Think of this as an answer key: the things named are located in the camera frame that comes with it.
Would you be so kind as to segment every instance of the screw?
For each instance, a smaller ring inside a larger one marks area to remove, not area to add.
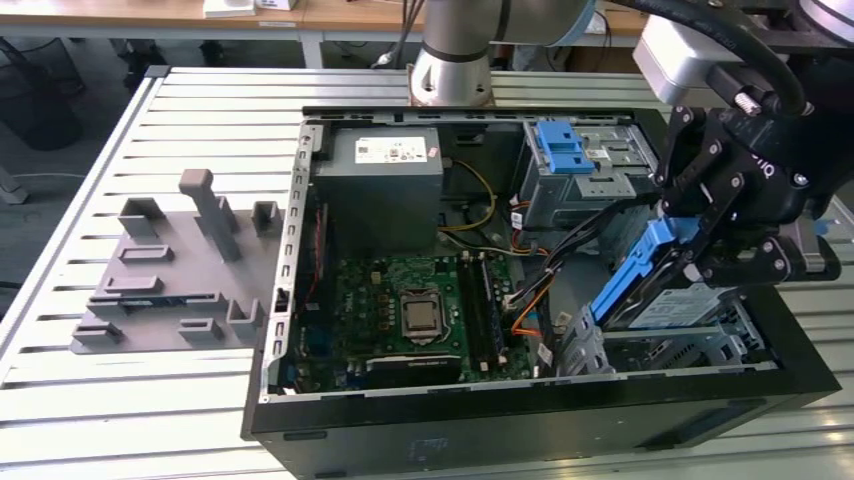
[[[732,103],[735,103],[738,108],[741,108],[742,111],[751,117],[755,117],[762,113],[762,106],[745,92],[735,95],[735,98],[732,98]]]

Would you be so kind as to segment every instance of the blue plastic bracket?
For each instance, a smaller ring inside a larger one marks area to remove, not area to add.
[[[536,132],[551,173],[592,173],[596,170],[570,122],[536,122]]]
[[[643,235],[631,248],[631,253],[626,261],[620,265],[616,273],[604,284],[604,288],[590,306],[596,324],[608,310],[622,298],[626,290],[638,278],[646,277],[652,271],[652,258],[655,251],[662,245],[674,241],[687,243],[699,229],[699,219],[690,218],[668,218],[663,217],[658,220],[650,220]]]

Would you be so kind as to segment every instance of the white sticker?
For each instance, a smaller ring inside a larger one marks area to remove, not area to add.
[[[273,28],[296,28],[296,23],[293,22],[257,22],[259,27],[273,27]]]
[[[522,230],[522,221],[523,221],[524,217],[522,216],[522,214],[519,212],[512,212],[510,214],[510,224],[512,226],[514,230]]]
[[[124,302],[119,300],[119,304],[123,307],[151,307],[153,303],[151,300],[125,300]]]
[[[540,343],[539,347],[536,347],[536,356],[546,362],[546,365],[551,367],[552,353],[544,343]]]
[[[587,153],[587,158],[608,158],[608,152],[606,152],[604,148],[599,150],[584,150]]]
[[[424,137],[362,137],[356,140],[356,163],[418,163],[426,161]]]
[[[687,327],[718,306],[718,296],[727,288],[708,288],[695,283],[686,289],[664,290],[631,322],[628,328]]]

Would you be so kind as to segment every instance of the ram slot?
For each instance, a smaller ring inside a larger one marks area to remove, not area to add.
[[[487,268],[487,261],[480,257],[480,276],[483,277],[483,288],[486,291],[486,319],[490,325],[490,334],[492,337],[494,348],[492,351],[496,355],[496,360],[499,365],[504,365],[507,363],[507,358],[504,357],[504,334],[502,332],[502,312],[499,310],[500,300],[498,297],[498,293],[494,293],[492,288],[492,277],[490,275],[490,270]]]
[[[495,308],[483,259],[463,255],[456,262],[460,302],[466,322],[466,338],[471,355],[471,368],[482,372],[498,364],[490,310]]]

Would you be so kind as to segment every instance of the table leg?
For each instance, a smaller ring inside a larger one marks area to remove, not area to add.
[[[299,41],[303,45],[305,68],[323,68],[323,52],[320,51],[323,32],[303,31],[299,33]]]

